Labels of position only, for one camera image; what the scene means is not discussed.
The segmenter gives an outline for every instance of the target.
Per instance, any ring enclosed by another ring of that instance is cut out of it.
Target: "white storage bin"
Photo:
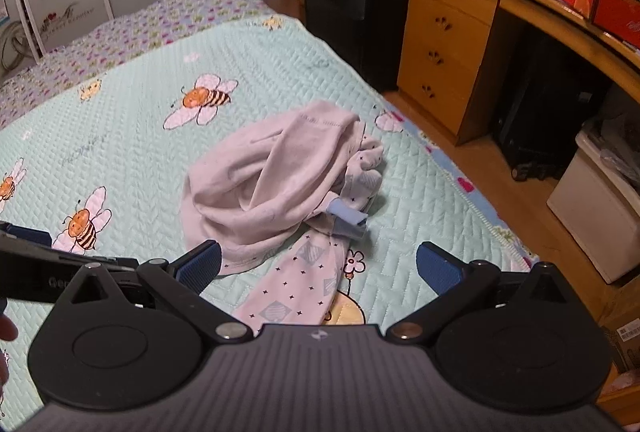
[[[578,151],[546,202],[607,284],[640,264],[640,196],[600,161],[585,132]]]

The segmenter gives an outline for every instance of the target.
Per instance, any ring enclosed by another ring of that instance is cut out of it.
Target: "garment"
[[[186,243],[216,240],[222,274],[257,267],[303,222],[310,227],[236,317],[255,331],[322,321],[350,238],[365,233],[382,152],[357,115],[316,101],[236,131],[190,167],[180,207]]]

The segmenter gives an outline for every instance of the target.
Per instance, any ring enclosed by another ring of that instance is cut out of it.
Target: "bed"
[[[237,80],[208,123],[164,121],[203,75]],[[0,219],[56,239],[89,197],[100,198],[95,253],[177,258],[186,250],[178,200],[190,163],[241,126],[316,98],[357,112],[385,146],[368,237],[352,243],[325,323],[385,330],[436,297],[420,278],[425,240],[469,262],[528,271],[537,258],[447,156],[293,18],[260,0],[165,0],[50,55],[0,90],[0,171],[20,177]],[[84,252],[78,241],[75,250]],[[202,296],[232,311],[273,260],[216,279]],[[26,355],[49,306],[10,301],[20,329],[4,344],[11,379],[0,424],[41,405]],[[175,351],[179,354],[179,342]]]

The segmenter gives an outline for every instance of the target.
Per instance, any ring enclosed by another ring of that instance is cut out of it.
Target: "black armchair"
[[[396,87],[409,0],[305,0],[306,28],[383,92]]]

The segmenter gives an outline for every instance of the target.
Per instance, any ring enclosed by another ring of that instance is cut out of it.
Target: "white logo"
[[[328,338],[329,333],[327,333],[326,331],[323,331],[322,329],[318,329],[315,333],[311,333],[309,336],[311,336],[314,340],[317,340],[319,342],[321,340],[324,340],[325,338]]]

